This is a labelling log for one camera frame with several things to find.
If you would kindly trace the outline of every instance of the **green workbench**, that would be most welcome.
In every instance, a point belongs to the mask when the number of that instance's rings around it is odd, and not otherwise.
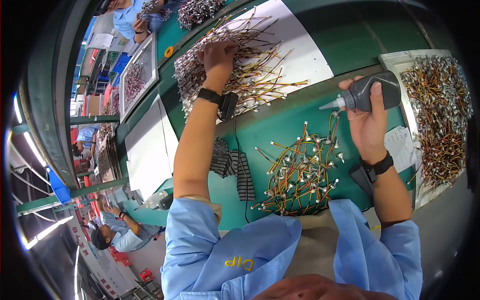
[[[253,5],[265,1],[254,0],[245,5],[239,5],[239,3],[245,3],[245,0],[228,2],[233,2],[229,5],[236,7],[235,12],[244,7],[252,8]],[[249,112],[237,117],[240,149],[247,156],[255,187],[256,202],[266,199],[264,191],[269,179],[266,171],[271,166],[254,149],[256,146],[275,159],[283,150],[271,145],[270,141],[283,145],[294,143],[296,138],[302,135],[304,121],[308,121],[310,134],[318,133],[325,136],[328,133],[330,111],[319,111],[318,107],[336,98],[340,92],[338,82],[356,75],[368,75],[381,71],[382,68],[377,59],[381,53],[429,48],[417,25],[396,1],[376,1],[373,3],[374,6],[371,2],[342,2],[328,6],[322,6],[319,1],[308,0],[284,0],[284,3],[312,36],[335,77],[291,93],[285,100],[275,100],[270,107],[261,106],[257,113]],[[161,60],[158,83],[146,94],[128,120],[117,128],[115,139],[123,176],[128,176],[124,139],[150,108],[157,94],[160,94],[162,98],[168,118],[178,138],[183,131],[185,119],[179,102],[177,81],[172,78],[173,62],[211,26],[198,30],[197,35],[184,41],[183,37],[189,32],[178,29],[175,20],[176,16],[174,15],[157,32],[158,59],[163,58],[167,47],[183,41],[182,47],[178,48],[178,44],[175,45],[178,51],[169,60]],[[404,126],[405,124],[400,109],[396,108],[389,111],[387,130],[398,125]],[[218,125],[216,131],[216,134],[227,142],[229,149],[237,148],[232,121]],[[370,199],[347,175],[348,169],[358,161],[359,154],[351,140],[348,120],[344,113],[341,114],[336,136],[340,139],[341,147],[338,151],[344,153],[345,163],[336,161],[338,168],[328,172],[330,180],[339,178],[337,188],[332,190],[329,196],[332,199],[349,198],[361,210],[368,209],[372,206]],[[404,182],[408,181],[412,175],[413,170],[411,169],[400,173]],[[220,230],[229,230],[246,224],[244,216],[246,203],[240,201],[237,194],[236,177],[230,176],[222,179],[210,172],[209,188],[212,202],[220,203],[223,207]],[[249,202],[248,208],[256,202]],[[133,201],[124,203],[125,209],[137,221],[162,226],[166,224],[167,212],[150,209],[133,211],[137,205]],[[267,212],[256,209],[247,210],[249,221],[259,219],[267,214]]]

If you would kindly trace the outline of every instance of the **red stool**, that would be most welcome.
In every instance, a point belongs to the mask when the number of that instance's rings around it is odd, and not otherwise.
[[[143,270],[142,272],[140,272],[139,275],[143,281],[148,281],[154,278],[152,272],[149,269]]]

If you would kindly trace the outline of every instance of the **bottle nozzle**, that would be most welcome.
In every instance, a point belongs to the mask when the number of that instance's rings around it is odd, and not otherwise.
[[[318,109],[337,108],[337,107],[344,107],[344,106],[345,106],[345,99],[343,97],[338,97],[332,102],[327,103],[323,106],[320,106]]]

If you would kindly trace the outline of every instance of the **light blue uniform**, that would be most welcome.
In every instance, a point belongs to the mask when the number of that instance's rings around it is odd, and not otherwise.
[[[418,299],[422,286],[418,227],[394,224],[377,240],[349,199],[329,201],[338,227],[335,281],[399,300]],[[270,215],[220,239],[213,210],[175,199],[168,212],[162,272],[165,299],[251,299],[281,280],[295,252],[301,224]]]
[[[137,236],[125,221],[115,219],[115,216],[111,212],[101,211],[100,219],[102,224],[110,226],[111,230],[117,232],[111,244],[118,252],[138,250],[146,245],[154,235],[162,231],[161,226],[140,224],[142,230],[140,230]]]
[[[100,128],[100,124],[83,127],[77,136],[77,141],[82,141],[84,147],[92,147],[93,135]]]
[[[185,2],[186,0],[169,1],[162,6],[162,9],[170,9],[172,11],[170,14],[172,14]],[[132,25],[137,20],[137,14],[142,10],[143,4],[143,0],[132,0],[131,7],[117,9],[113,12],[113,26],[127,39],[133,39],[135,37],[135,31]],[[155,31],[162,26],[164,21],[157,14],[152,14],[151,16],[148,30]]]

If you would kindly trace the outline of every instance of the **black wire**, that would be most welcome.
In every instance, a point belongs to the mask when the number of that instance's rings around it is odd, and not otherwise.
[[[247,179],[247,173],[245,172],[245,169],[243,168],[243,163],[241,163],[240,161],[240,143],[239,143],[239,139],[237,137],[237,123],[235,122],[235,114],[233,114],[233,135],[235,135],[235,141],[237,141],[237,150],[239,152],[239,156],[237,157],[237,168],[238,168],[238,165],[239,165],[239,162],[240,162],[240,165],[241,165],[241,169],[243,171],[243,173],[245,174],[245,179]],[[250,221],[248,220],[247,218],[247,208],[248,208],[248,182],[247,182],[247,198],[245,199],[245,220],[247,221],[247,223],[250,223]]]

